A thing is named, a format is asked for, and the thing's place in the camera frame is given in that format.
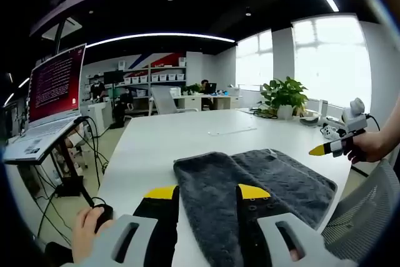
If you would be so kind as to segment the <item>person's right hand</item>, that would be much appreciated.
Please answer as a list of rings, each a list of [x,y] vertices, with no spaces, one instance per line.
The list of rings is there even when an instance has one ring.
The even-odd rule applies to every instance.
[[[366,132],[352,138],[352,145],[345,148],[344,155],[352,164],[373,163],[383,159],[392,150],[392,142],[388,140],[384,131]]]

